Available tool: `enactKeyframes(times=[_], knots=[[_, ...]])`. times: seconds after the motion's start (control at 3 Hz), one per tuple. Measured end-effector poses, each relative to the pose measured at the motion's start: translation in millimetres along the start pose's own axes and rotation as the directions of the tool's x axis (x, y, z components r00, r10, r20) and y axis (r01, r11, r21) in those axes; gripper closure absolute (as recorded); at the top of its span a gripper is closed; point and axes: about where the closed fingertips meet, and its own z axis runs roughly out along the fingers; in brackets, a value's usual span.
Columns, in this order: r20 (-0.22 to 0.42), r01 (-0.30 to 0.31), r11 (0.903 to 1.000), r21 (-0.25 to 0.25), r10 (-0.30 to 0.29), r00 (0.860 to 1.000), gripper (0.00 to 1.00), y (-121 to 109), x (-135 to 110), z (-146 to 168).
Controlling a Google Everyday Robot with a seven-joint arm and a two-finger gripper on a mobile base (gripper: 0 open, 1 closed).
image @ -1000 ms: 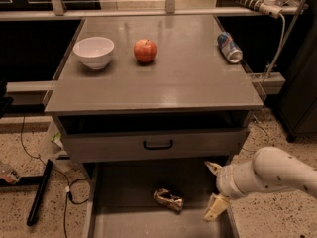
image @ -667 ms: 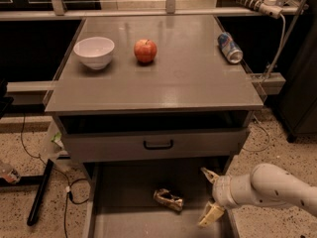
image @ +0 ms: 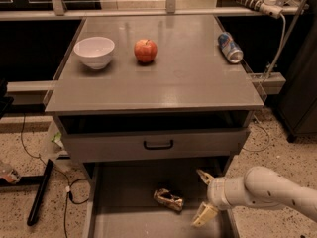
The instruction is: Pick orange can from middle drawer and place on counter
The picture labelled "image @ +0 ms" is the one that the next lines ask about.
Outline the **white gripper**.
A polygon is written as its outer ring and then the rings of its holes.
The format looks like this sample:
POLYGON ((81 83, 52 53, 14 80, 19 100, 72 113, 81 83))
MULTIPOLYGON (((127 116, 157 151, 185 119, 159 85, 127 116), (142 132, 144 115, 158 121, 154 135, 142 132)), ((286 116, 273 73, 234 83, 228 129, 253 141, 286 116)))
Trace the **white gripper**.
POLYGON ((202 202, 192 219, 191 225, 202 227, 208 221, 216 217, 219 210, 227 210, 236 206, 246 205, 246 190, 244 179, 237 178, 213 178, 210 174, 197 169, 202 181, 207 186, 207 198, 210 203, 202 202))

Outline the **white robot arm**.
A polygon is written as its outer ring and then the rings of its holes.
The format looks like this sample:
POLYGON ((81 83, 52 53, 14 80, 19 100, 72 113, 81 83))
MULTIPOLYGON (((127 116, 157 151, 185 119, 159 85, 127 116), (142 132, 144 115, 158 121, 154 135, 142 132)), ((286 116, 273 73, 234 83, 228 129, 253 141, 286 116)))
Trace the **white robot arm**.
POLYGON ((202 170, 197 173, 207 185, 208 201, 200 204, 192 219, 195 227, 236 206, 267 210, 288 206, 317 221, 317 190, 300 186, 269 168, 252 167, 237 178, 214 178, 202 170))

